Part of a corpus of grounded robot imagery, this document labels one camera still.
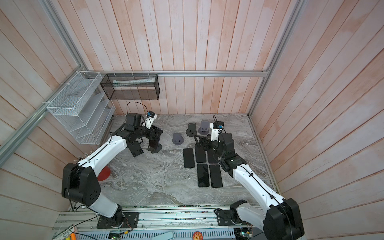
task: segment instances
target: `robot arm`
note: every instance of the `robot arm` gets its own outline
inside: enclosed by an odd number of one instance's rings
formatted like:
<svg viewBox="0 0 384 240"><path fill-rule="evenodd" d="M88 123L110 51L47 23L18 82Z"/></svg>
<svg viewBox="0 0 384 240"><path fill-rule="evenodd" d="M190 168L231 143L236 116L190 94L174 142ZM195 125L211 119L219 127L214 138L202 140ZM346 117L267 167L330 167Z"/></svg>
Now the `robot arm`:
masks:
<svg viewBox="0 0 384 240"><path fill-rule="evenodd" d="M246 161L235 153L232 134L223 132L223 126L224 122L212 122L212 135L195 136L195 141L204 150L213 150L222 169L239 181L262 208L260 210L240 200L231 205L234 220L246 221L263 229L269 240L294 240L303 236L298 204L293 199L284 199L252 171Z"/></svg>
<svg viewBox="0 0 384 240"><path fill-rule="evenodd" d="M133 157L143 153L137 139L149 139L148 150L157 153L162 130L153 125L157 115L149 111L147 119L141 122L140 114L127 114L127 121L117 129L94 153L80 160L77 164L68 163L63 170L61 195L72 201L86 205L107 218L111 226L118 228L123 224L122 207L101 193L97 176L101 170L121 151L127 147Z"/></svg>

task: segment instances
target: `gray marble surface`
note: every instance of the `gray marble surface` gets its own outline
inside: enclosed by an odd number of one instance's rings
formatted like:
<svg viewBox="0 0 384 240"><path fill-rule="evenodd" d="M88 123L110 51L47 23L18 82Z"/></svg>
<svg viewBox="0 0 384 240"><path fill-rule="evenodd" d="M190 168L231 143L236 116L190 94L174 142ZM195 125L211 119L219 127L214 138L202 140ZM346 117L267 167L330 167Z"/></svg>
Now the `gray marble surface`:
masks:
<svg viewBox="0 0 384 240"><path fill-rule="evenodd" d="M224 128L232 133L236 153L244 158L258 176L271 186L265 165L253 137L246 114L215 114L224 121ZM141 144L144 153L133 158L128 148L120 152L110 163L111 175L100 182L102 192L122 206L147 205L196 205L232 204L240 199L257 203L249 192L228 173L221 170L223 187L198 187L196 167L185 169L184 148L194 149L194 138L185 133L187 125L201 120L212 120L212 114L159 115L154 123L164 132L160 143L162 150L152 154L146 150L148 140ZM125 121L124 116L113 119L111 131ZM183 135L184 143L172 143L173 133Z"/></svg>

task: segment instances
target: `pink wooden wall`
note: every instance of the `pink wooden wall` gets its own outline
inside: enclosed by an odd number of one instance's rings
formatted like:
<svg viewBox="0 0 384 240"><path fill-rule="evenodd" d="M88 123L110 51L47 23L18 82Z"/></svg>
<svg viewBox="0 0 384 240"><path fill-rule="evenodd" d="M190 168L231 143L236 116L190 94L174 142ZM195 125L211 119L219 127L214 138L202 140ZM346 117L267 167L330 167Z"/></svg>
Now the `pink wooden wall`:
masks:
<svg viewBox="0 0 384 240"><path fill-rule="evenodd" d="M76 68L39 0L0 1L0 145ZM63 167L91 150L43 119L0 169L1 238L49 239L69 206Z"/></svg>
<svg viewBox="0 0 384 240"><path fill-rule="evenodd" d="M308 1L252 116L308 239L384 239L384 1Z"/></svg>
<svg viewBox="0 0 384 240"><path fill-rule="evenodd" d="M296 0L52 0L87 67L262 70ZM258 77L160 78L157 113L246 113ZM114 101L117 114L127 101ZM141 105L128 111L144 113Z"/></svg>

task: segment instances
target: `sticker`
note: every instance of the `sticker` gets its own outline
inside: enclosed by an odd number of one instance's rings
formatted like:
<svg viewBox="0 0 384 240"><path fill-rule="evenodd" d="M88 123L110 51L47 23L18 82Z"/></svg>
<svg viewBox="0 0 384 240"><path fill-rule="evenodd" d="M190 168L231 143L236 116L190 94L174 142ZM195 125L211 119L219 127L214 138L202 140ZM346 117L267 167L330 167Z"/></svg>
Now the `sticker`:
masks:
<svg viewBox="0 0 384 240"><path fill-rule="evenodd" d="M195 232L192 235L192 239L193 240L203 240L203 235L201 234L201 232Z"/></svg>

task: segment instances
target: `white wire mesh rack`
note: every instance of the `white wire mesh rack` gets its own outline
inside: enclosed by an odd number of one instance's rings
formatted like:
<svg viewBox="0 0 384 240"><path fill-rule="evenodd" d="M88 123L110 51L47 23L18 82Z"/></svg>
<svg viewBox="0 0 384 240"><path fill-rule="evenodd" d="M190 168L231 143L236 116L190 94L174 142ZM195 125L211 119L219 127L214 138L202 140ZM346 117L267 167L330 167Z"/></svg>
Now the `white wire mesh rack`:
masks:
<svg viewBox="0 0 384 240"><path fill-rule="evenodd" d="M98 72L78 72L47 107L80 144L99 144L115 110L94 94L100 82Z"/></svg>

